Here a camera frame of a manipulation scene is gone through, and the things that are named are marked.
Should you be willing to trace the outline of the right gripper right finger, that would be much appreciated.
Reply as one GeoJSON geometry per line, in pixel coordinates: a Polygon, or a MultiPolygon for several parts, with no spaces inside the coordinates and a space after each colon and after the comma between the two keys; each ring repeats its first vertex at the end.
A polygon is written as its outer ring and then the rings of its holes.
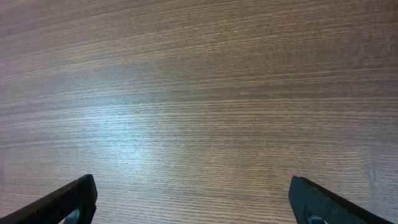
{"type": "Polygon", "coordinates": [[[298,224],[392,224],[304,177],[292,177],[289,202],[298,224]]]}

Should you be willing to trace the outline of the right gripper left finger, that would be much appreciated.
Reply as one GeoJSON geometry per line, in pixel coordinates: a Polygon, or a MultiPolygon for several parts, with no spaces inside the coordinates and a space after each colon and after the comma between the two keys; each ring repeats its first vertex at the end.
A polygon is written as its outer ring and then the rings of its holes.
{"type": "Polygon", "coordinates": [[[86,174],[31,204],[1,218],[2,224],[90,224],[98,192],[94,178],[86,174]]]}

